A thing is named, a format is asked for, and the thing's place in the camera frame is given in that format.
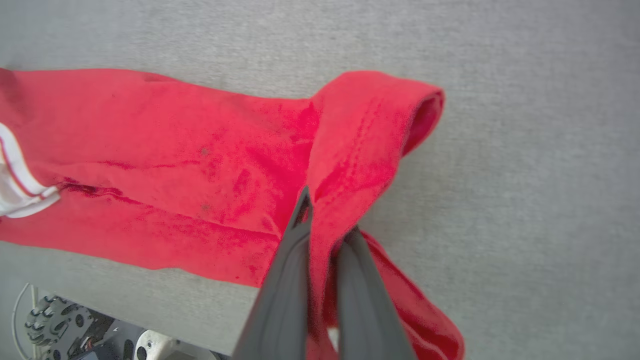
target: red garment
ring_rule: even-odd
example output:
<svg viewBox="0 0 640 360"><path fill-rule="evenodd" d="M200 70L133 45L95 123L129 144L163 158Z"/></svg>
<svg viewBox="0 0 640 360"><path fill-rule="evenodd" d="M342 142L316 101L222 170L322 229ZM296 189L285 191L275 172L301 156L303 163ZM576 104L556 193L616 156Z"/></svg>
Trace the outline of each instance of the red garment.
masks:
<svg viewBox="0 0 640 360"><path fill-rule="evenodd" d="M316 359L336 358L324 331L335 324L332 249L444 103L437 87L379 72L298 100L128 70L0 69L0 90L0 122L28 170L60 192L33 215L0 218L2 240L260 286L308 184ZM418 357L461 359L455 325L365 237Z"/></svg>

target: gray tablecloth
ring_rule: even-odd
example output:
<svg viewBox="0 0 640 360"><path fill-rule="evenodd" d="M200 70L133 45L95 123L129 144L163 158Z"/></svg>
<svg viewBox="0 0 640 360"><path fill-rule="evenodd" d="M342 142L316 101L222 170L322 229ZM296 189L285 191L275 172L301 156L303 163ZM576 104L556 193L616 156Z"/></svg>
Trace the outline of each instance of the gray tablecloth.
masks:
<svg viewBox="0 0 640 360"><path fill-rule="evenodd" d="M4 0L0 66L277 97L353 69L438 84L440 126L363 228L459 325L468 359L640 358L638 1ZM255 296L1 242L0 271L222 352Z"/></svg>

